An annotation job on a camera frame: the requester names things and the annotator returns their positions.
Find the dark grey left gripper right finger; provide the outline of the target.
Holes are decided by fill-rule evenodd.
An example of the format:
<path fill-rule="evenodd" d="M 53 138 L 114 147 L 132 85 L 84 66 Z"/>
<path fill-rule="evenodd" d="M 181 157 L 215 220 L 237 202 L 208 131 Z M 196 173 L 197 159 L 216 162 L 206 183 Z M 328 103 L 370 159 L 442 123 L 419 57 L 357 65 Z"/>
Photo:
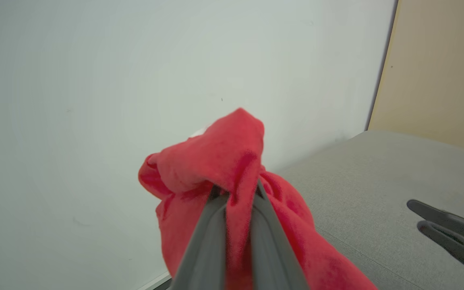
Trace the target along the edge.
<path fill-rule="evenodd" d="M 261 180 L 252 207 L 251 249 L 254 290 L 310 290 Z"/>

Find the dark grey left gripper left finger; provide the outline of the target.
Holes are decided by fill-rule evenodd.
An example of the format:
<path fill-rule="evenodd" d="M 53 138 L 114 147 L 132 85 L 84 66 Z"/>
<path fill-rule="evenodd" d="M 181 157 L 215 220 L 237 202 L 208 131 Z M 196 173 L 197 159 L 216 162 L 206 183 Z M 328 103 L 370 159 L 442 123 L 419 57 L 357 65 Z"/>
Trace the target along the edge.
<path fill-rule="evenodd" d="M 226 204 L 228 195 L 213 186 L 170 290 L 224 290 Z"/>

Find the red garment with white trim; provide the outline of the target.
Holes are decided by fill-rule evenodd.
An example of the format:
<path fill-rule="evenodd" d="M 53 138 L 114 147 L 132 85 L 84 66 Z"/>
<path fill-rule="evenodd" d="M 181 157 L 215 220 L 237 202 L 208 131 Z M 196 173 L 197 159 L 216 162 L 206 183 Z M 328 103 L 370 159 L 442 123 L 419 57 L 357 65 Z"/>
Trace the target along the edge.
<path fill-rule="evenodd" d="M 285 179 L 261 163 L 263 123 L 239 108 L 203 134 L 151 154 L 140 184 L 156 208 L 162 255 L 175 277 L 213 185 L 230 193 L 226 207 L 227 290 L 253 290 L 250 221 L 258 180 L 274 207 L 311 290 L 377 290 L 349 259 L 317 233 L 311 210 Z"/>

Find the grey fabric sofa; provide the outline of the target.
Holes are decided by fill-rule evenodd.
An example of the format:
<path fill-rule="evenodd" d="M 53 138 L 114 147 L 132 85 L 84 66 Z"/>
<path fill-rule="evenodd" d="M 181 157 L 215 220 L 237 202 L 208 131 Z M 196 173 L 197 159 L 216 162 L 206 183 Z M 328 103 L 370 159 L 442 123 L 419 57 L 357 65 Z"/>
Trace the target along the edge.
<path fill-rule="evenodd" d="M 464 265 L 422 235 L 407 201 L 464 217 L 464 150 L 370 130 L 280 171 L 316 230 L 379 290 L 464 290 Z"/>

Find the beige wooden panel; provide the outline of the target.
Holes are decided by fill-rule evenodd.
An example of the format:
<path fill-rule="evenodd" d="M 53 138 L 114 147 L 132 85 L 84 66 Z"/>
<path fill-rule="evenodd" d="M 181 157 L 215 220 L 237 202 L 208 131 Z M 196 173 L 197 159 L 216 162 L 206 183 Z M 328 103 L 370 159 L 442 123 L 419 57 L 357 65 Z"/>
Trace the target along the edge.
<path fill-rule="evenodd" d="M 464 149 L 464 0 L 398 0 L 368 128 Z"/>

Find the white wall baseboard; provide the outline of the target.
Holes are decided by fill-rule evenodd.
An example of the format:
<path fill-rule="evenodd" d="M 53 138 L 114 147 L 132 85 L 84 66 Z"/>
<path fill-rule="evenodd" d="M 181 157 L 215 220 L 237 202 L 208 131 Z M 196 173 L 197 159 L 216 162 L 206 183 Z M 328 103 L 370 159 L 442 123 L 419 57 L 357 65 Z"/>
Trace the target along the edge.
<path fill-rule="evenodd" d="M 171 275 L 169 274 L 168 271 L 164 272 L 160 276 L 156 277 L 152 281 L 149 281 L 147 284 L 144 284 L 137 290 L 158 290 L 162 288 L 163 284 L 166 284 L 166 282 L 171 281 Z"/>

